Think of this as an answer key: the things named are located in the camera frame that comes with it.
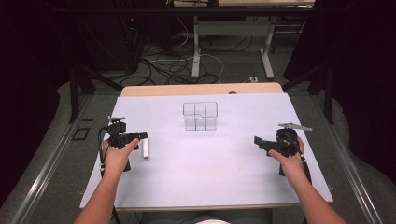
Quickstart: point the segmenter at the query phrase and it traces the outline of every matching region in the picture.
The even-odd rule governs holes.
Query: hand
[[[129,154],[139,143],[139,139],[134,139],[122,149],[111,147],[108,140],[103,141],[102,151],[105,157],[104,178],[120,179],[123,169],[128,161]]]
[[[300,137],[297,137],[300,145],[300,150],[304,153],[304,143]],[[294,156],[284,157],[279,152],[271,149],[269,151],[271,157],[276,159],[282,165],[283,172],[288,178],[289,184],[295,188],[295,185],[302,181],[308,181],[306,178],[303,162],[301,161],[300,153],[297,152]]]

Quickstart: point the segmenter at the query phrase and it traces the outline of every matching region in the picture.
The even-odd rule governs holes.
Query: table leg
[[[265,40],[265,46],[264,49],[260,49],[260,53],[262,55],[262,64],[264,65],[264,70],[265,70],[265,75],[267,75],[267,78],[273,79],[274,78],[274,72],[271,67],[270,59],[268,58],[268,52],[271,48],[271,41],[274,36],[274,31],[275,31],[275,26],[276,26],[276,17],[272,17],[270,21],[270,25],[268,26],[268,35]]]
[[[199,65],[201,60],[201,50],[199,48],[198,18],[194,16],[194,59],[192,64],[192,77],[199,76]]]

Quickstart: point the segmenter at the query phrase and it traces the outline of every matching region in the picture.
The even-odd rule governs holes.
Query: desk
[[[174,1],[175,7],[206,7],[207,3]],[[280,7],[313,5],[315,0],[219,0],[219,7]],[[265,36],[264,48],[260,49],[262,64],[267,78],[274,78],[274,72],[268,58],[269,48],[276,26],[276,17],[270,21],[198,21],[194,16],[194,58],[193,77],[199,76],[201,49],[200,35],[256,35]]]
[[[215,131],[185,131],[182,105],[216,101]],[[249,117],[239,117],[249,113]],[[115,206],[129,211],[277,207],[299,204],[277,161],[253,143],[275,140],[279,122],[299,120],[289,96],[275,83],[127,87],[112,116],[125,116],[127,133],[147,131],[150,158],[130,155]],[[327,202],[332,195],[303,131],[313,185]],[[99,159],[85,190],[84,207],[100,181]]]

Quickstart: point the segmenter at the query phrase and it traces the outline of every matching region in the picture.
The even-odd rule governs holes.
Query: black curtain
[[[48,18],[36,1],[0,2],[2,147],[0,205],[35,155],[68,81]]]
[[[387,2],[318,0],[315,5],[349,6],[353,10],[346,16],[308,20],[284,76],[295,80],[332,56],[333,96],[349,123],[350,150],[396,182],[396,20]],[[324,80],[318,77],[308,80]]]

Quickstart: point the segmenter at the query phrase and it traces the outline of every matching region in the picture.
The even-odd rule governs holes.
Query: person
[[[300,150],[304,153],[304,143],[298,138]],[[103,142],[105,174],[96,187],[93,195],[75,220],[75,223],[110,223],[113,204],[115,202],[117,185],[122,171],[128,161],[128,155],[138,144],[134,139],[123,149],[110,147],[107,140]],[[269,155],[282,165],[289,184],[295,190],[308,223],[346,223],[332,207],[320,196],[309,183],[305,175],[300,153],[288,158],[271,149]],[[226,223],[268,223],[266,209],[240,209],[228,211],[201,212],[153,212],[144,213],[143,224],[156,223],[196,223],[196,224],[226,224]]]

